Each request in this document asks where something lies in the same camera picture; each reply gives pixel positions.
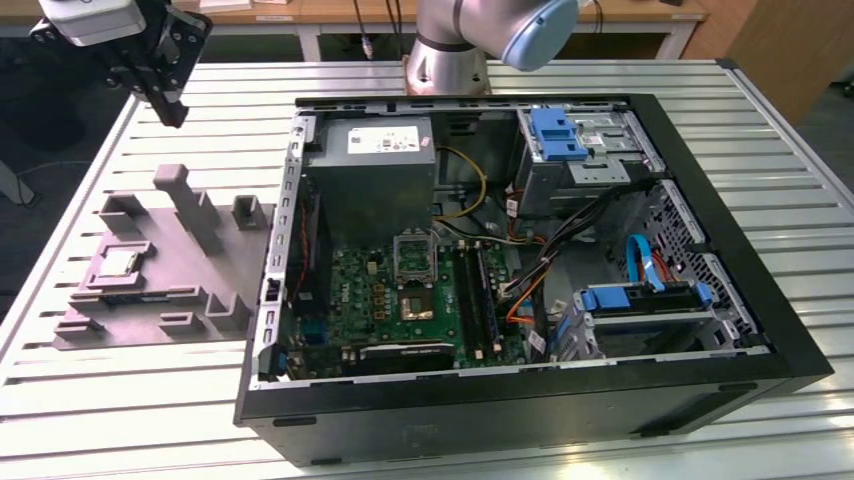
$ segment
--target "aluminum workbench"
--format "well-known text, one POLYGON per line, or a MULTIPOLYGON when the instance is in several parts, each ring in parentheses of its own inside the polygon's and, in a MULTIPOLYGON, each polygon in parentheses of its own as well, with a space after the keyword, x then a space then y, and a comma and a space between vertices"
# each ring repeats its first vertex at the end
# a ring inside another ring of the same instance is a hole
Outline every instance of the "aluminum workbench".
POLYGON ((496 93, 657 95, 835 375, 683 437, 300 472, 250 430, 232 426, 242 342, 72 352, 49 346, 98 244, 93 212, 108 193, 168 205, 152 174, 160 163, 180 162, 213 202, 229 204, 237 193, 274 201, 293 99, 402 94, 393 63, 200 65, 180 130, 128 102, 2 324, 0 478, 854 476, 854 197, 815 153, 740 72, 713 62, 489 70, 496 93))

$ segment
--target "cable connector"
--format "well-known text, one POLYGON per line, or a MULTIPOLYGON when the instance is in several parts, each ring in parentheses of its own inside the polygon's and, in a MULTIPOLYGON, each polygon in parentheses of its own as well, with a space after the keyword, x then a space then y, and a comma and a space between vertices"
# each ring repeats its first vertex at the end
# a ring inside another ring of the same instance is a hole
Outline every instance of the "cable connector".
POLYGON ((373 44, 366 35, 361 35, 361 51, 368 60, 373 60, 373 44))

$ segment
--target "yellow wire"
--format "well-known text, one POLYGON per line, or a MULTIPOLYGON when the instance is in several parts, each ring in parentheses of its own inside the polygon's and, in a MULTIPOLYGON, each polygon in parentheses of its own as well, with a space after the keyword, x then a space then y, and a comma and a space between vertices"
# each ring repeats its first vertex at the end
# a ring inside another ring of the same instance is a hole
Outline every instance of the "yellow wire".
POLYGON ((468 158, 468 155, 465 155, 463 152, 460 152, 455 148, 452 148, 452 147, 436 147, 436 150, 447 150, 448 152, 453 153, 459 158, 465 160, 468 162, 468 165, 471 165, 471 168, 473 168, 475 172, 477 172, 477 177, 480 177, 480 195, 477 196, 477 201, 471 205, 471 207, 468 207, 461 212, 451 213, 449 215, 436 215, 436 216, 432 217, 436 220, 448 220, 451 218, 459 218, 459 217, 464 217, 465 215, 468 215, 468 213, 472 212, 473 209, 477 208, 480 206, 480 204, 483 203, 483 201, 485 200, 485 189, 487 189, 487 187, 485 187, 485 174, 483 173, 483 170, 480 170, 480 167, 477 166, 475 161, 471 158, 468 158))

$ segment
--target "wooden desk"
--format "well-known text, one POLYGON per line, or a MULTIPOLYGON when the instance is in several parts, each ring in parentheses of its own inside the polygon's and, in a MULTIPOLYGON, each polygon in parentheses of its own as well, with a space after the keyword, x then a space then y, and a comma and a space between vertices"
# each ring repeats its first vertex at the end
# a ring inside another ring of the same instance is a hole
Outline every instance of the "wooden desk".
MULTIPOLYGON (((600 0, 604 33, 665 34, 656 58, 677 59, 707 11, 697 0, 684 0, 673 7, 657 0, 600 0)), ((174 0, 174 4, 197 11, 197 0, 174 0)), ((358 0, 368 33, 390 33, 384 0, 358 0)), ((401 0, 402 31, 414 33, 417 0, 401 0)), ((250 10, 209 14, 216 35, 292 34, 300 38, 305 61, 320 61, 317 36, 358 33, 352 0, 293 0, 288 5, 254 4, 250 10)), ((40 17, 37 0, 0 0, 0 36, 22 36, 40 17)), ((592 33, 596 10, 589 5, 580 15, 576 33, 592 33)))
MULTIPOLYGON (((352 0, 294 0, 300 9, 300 41, 305 60, 320 60, 316 37, 321 34, 358 33, 352 0)), ((664 33, 665 38, 656 58, 675 60, 691 38, 696 24, 705 20, 707 11, 697 0, 685 0, 681 7, 673 7, 657 0, 600 0, 604 33, 664 33)), ((358 0, 361 19, 368 33, 390 33, 384 0, 358 0)), ((400 1, 402 31, 414 32, 417 0, 400 1)), ((592 33, 596 28, 596 9, 584 8, 576 33, 592 33)))
MULTIPOLYGON (((352 0, 300 0, 302 23, 354 23, 352 0)), ((705 9, 697 0, 685 0, 681 7, 673 7, 657 0, 600 0, 605 22, 696 22, 705 19, 705 9)), ((384 0, 358 0, 361 19, 365 23, 386 23, 384 0)), ((414 22, 417 0, 400 0, 402 22, 414 22)), ((583 23, 595 23, 593 5, 584 8, 583 23)))

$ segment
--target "table leg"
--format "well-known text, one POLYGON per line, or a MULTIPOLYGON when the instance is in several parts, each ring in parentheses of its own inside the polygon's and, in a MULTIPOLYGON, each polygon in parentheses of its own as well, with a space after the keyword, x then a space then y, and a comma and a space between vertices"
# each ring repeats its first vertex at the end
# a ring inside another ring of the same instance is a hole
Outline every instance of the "table leg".
POLYGON ((316 25, 298 25, 296 27, 298 44, 302 48, 304 62, 321 62, 320 55, 320 28, 316 25))
POLYGON ((2 193, 16 205, 29 204, 36 195, 22 180, 20 180, 18 183, 17 175, 14 175, 14 172, 2 162, 0 162, 0 193, 2 193))
POLYGON ((681 57, 681 52, 688 44, 695 27, 696 23, 692 22, 677 22, 672 24, 672 29, 657 49, 655 60, 677 60, 681 57))

